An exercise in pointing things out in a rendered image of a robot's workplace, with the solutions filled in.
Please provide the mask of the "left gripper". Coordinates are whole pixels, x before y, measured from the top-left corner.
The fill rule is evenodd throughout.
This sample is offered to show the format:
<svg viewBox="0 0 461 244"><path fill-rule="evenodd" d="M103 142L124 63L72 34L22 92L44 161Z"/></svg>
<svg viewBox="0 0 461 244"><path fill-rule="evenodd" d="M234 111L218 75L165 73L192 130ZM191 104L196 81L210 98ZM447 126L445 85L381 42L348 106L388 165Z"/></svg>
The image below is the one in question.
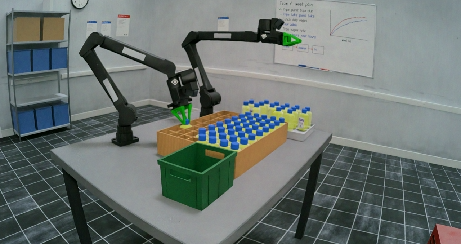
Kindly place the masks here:
<svg viewBox="0 0 461 244"><path fill-rule="evenodd" d="M291 38L295 39L295 41L291 41ZM272 44L278 43L278 45L281 46L293 46L302 42L298 37L286 32L278 32L278 38L269 38L269 41Z"/></svg>

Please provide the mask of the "green plastic crate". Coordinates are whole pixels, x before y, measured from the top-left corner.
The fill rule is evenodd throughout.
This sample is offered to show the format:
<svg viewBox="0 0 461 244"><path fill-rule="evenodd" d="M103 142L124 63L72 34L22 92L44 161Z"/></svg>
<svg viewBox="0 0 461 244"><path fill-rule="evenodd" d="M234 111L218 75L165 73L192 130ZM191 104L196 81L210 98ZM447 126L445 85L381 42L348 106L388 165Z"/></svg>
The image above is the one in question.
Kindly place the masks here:
<svg viewBox="0 0 461 244"><path fill-rule="evenodd" d="M205 155L205 149L224 154L224 159ZM157 160L162 195L204 210L233 186L238 151L194 142Z"/></svg>

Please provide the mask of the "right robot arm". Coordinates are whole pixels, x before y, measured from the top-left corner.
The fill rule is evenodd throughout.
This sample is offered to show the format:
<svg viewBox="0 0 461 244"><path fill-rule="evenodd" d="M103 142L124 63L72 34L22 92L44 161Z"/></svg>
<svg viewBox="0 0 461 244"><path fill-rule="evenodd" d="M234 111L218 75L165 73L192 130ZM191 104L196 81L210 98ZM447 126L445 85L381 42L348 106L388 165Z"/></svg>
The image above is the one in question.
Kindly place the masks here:
<svg viewBox="0 0 461 244"><path fill-rule="evenodd" d="M138 116L136 116L136 107L133 104L128 104L126 98L121 94L120 90L117 88L116 84L97 56L94 49L98 45L101 48L120 54L121 56L134 60L137 63L141 63L166 74L168 77L166 82L169 91L174 89L171 91L174 102L190 98L189 96L196 97L198 95L199 88L193 69L189 68L175 72L175 64L167 59L163 59L107 35L103 36L102 33L91 33L86 39L79 54L89 65L106 94L113 102L114 107L120 113L116 138L111 139L112 143L115 145L122 147L139 142L139 137L134 136L133 131L131 130L131 124L137 120ZM179 77L183 86L180 84Z"/></svg>

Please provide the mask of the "brown cardboard carton with dividers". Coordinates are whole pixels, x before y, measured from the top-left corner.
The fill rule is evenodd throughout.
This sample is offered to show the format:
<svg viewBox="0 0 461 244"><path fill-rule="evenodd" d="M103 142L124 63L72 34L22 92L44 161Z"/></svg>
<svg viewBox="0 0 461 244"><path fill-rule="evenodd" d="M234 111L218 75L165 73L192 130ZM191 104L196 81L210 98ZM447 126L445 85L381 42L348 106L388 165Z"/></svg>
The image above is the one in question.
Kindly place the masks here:
<svg viewBox="0 0 461 244"><path fill-rule="evenodd" d="M223 124L225 124L225 119L232 119L232 116L237 116L239 119L239 114L240 113L223 110L191 120L189 124L192 127L186 129L180 128L180 125L182 124L178 124L159 130L157 131L157 153L162 156L166 156L191 145L192 143L198 141L196 136L199 128L205 128L206 131L208 131L209 125L215 125L216 128L217 122L223 122ZM279 146L283 145L287 139L287 129L288 122L285 122L285 124L281 127L256 142L249 144L246 148L238 151L237 157L235 157L234 179L255 166L270 153L275 151ZM205 155L221 160L224 159L223 153L208 149L205 149Z"/></svg>

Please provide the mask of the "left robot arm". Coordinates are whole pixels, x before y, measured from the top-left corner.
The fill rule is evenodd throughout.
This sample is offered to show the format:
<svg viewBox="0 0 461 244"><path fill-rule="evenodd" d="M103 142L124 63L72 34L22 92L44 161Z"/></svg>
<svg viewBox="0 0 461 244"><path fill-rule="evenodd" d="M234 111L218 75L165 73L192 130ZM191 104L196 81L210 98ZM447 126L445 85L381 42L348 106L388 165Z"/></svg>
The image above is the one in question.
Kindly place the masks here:
<svg viewBox="0 0 461 244"><path fill-rule="evenodd" d="M253 31L191 31L188 33L181 46L186 51L191 66L194 70L200 91L201 112L202 116L214 113L214 106L220 104L221 95L216 92L215 88L209 82L199 57L196 44L201 40L215 41L243 41L243 42L262 42L270 43L269 38L278 38L278 32L285 22L282 19L259 19L257 32ZM267 32L265 32L267 31ZM269 32L268 32L269 31Z"/></svg>

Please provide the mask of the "white rimmed tray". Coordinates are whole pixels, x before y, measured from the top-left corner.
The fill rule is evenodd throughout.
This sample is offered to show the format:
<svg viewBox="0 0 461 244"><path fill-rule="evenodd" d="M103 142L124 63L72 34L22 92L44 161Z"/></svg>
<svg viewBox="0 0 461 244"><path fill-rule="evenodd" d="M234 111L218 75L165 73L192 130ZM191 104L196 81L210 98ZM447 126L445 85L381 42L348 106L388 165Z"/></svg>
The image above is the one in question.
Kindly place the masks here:
<svg viewBox="0 0 461 244"><path fill-rule="evenodd" d="M315 124L311 124L307 131L298 130L297 127L296 129L293 129L293 131L287 130L287 138L303 142L314 131L314 126Z"/></svg>

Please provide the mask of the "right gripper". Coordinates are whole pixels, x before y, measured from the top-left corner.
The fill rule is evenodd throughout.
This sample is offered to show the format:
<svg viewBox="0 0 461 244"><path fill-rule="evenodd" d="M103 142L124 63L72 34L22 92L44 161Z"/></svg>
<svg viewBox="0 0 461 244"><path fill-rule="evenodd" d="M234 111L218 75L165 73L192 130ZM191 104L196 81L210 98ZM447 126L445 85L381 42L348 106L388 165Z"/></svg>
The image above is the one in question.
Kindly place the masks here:
<svg viewBox="0 0 461 244"><path fill-rule="evenodd" d="M172 90L174 90L174 89L172 89ZM192 98L186 98L186 99L174 102L174 99L173 99L171 91L170 91L170 94L171 94L171 98L172 98L173 103L168 104L167 107L168 108L173 107L173 109L171 109L171 113L174 116L176 116L183 125L185 124L185 119L187 119L187 117L185 115L185 110L188 109L188 119L189 119L189 123L190 123L191 122L192 103L189 103L189 102L192 101ZM179 111L182 114L183 120L180 118L180 116L177 113Z"/></svg>

